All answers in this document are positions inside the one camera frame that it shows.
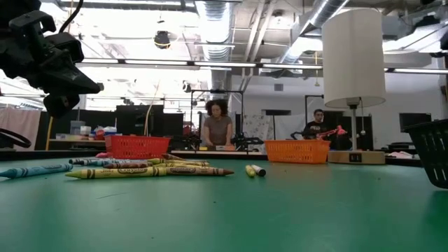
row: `green tabletop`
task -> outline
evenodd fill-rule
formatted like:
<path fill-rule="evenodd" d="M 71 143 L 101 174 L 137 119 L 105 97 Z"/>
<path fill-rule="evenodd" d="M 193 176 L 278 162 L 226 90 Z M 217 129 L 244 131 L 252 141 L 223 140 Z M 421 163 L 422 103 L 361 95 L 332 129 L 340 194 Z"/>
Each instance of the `green tabletop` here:
<path fill-rule="evenodd" d="M 0 178 L 0 251 L 448 250 L 448 191 L 422 168 L 210 161 L 235 174 Z"/>

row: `metal frame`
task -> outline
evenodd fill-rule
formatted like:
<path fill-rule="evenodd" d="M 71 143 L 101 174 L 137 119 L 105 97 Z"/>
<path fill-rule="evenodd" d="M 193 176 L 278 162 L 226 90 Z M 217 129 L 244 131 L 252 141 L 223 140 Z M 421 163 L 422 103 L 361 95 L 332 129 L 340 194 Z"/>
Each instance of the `metal frame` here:
<path fill-rule="evenodd" d="M 193 94 L 195 92 L 209 92 L 211 94 L 223 94 L 223 93 L 238 93 L 241 95 L 241 132 L 243 132 L 243 124 L 244 124 L 244 92 L 236 91 L 236 90 L 191 90 L 191 101 L 190 101 L 190 122 L 193 121 Z"/>

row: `monitor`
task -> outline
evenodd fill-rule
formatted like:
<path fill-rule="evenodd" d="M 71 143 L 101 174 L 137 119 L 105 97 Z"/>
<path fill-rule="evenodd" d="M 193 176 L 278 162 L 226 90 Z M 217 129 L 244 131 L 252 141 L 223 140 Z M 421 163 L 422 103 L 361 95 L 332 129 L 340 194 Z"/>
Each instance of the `monitor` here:
<path fill-rule="evenodd" d="M 400 113 L 400 131 L 405 132 L 405 128 L 419 123 L 429 123 L 430 113 Z"/>

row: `lampshade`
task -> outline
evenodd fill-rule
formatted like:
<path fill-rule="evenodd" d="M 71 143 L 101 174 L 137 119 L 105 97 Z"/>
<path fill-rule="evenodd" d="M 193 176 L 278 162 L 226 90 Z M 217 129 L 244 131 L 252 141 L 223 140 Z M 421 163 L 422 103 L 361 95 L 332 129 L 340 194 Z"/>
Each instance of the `lampshade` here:
<path fill-rule="evenodd" d="M 324 102 L 347 108 L 347 99 L 360 98 L 364 107 L 385 102 L 381 13 L 349 10 L 322 27 Z"/>

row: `red basket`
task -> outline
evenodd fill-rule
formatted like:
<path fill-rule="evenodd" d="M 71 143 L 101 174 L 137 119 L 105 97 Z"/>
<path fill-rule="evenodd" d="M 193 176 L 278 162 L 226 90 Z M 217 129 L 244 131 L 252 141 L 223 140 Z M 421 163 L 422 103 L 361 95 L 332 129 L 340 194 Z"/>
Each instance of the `red basket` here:
<path fill-rule="evenodd" d="M 168 151 L 169 138 L 149 136 L 105 136 L 109 157 L 117 159 L 161 158 Z"/>
<path fill-rule="evenodd" d="M 271 162 L 323 164 L 330 142 L 322 140 L 266 140 L 267 159 Z"/>

